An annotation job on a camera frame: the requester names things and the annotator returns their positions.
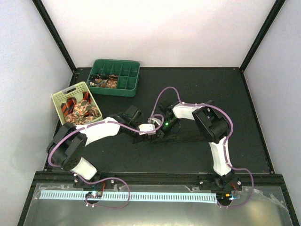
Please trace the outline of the black necktie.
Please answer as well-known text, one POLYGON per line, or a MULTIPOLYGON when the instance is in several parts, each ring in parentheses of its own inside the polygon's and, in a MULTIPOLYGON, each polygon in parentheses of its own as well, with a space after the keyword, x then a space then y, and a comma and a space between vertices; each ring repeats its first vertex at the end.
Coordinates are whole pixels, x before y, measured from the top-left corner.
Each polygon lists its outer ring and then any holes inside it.
POLYGON ((171 133, 164 137, 162 143, 169 142, 206 142, 205 137, 198 130, 171 133))

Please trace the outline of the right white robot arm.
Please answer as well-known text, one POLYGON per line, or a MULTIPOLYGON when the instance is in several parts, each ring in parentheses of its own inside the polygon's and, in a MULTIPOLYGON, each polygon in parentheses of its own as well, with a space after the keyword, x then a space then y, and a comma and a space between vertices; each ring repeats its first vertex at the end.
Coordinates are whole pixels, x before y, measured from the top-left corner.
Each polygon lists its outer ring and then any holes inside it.
POLYGON ((205 104, 159 104, 160 111, 165 120, 157 132, 155 143, 163 142, 195 142, 206 141, 209 143, 213 157, 214 174, 207 177, 220 190, 226 189, 231 184, 233 170, 229 166, 229 150, 227 136, 230 133, 230 122, 223 113, 211 106, 211 101, 205 104), (192 120, 196 123, 197 130, 173 133, 175 125, 180 125, 180 120, 192 120))

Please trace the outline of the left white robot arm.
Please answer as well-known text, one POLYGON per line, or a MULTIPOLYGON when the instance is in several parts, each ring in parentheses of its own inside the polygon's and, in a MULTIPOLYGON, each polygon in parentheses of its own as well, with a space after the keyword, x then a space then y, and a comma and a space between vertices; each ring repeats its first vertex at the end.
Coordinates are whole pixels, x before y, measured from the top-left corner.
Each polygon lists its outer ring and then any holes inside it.
POLYGON ((126 112, 112 114, 107 118, 85 124, 65 123, 49 144, 48 163, 79 175, 91 188, 98 187, 101 176, 97 168, 83 156, 86 146, 97 140, 127 133, 132 137, 154 135, 156 126, 153 121, 139 123, 141 112, 131 106, 126 112))

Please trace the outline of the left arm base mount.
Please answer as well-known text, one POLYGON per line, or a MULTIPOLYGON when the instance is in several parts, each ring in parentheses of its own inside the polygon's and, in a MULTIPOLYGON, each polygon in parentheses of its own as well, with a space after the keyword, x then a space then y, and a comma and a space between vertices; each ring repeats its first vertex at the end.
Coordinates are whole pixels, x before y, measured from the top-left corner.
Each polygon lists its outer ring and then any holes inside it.
MULTIPOLYGON (((82 189, 83 191, 88 191, 84 199, 88 197, 87 202, 90 203, 91 205, 96 205, 99 202, 98 200, 96 200, 96 198, 101 198, 105 189, 110 190, 114 188, 115 179, 108 179, 97 184, 87 184, 83 182, 82 179, 80 179, 77 174, 73 173, 73 175, 74 175, 73 188, 79 188, 82 189)), ((89 182, 92 183, 104 178, 110 178, 114 176, 116 175, 109 172, 96 173, 89 180, 89 182)))

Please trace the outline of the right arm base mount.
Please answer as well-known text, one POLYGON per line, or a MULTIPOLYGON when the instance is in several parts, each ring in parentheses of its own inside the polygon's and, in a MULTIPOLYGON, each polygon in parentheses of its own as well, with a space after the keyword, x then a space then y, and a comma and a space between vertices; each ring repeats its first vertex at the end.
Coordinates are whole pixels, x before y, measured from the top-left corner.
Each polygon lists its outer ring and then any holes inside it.
POLYGON ((242 187, 232 172, 226 176, 219 176, 216 173, 202 174, 198 179, 200 190, 215 193, 217 201, 222 206, 229 206, 233 200, 241 196, 242 187))

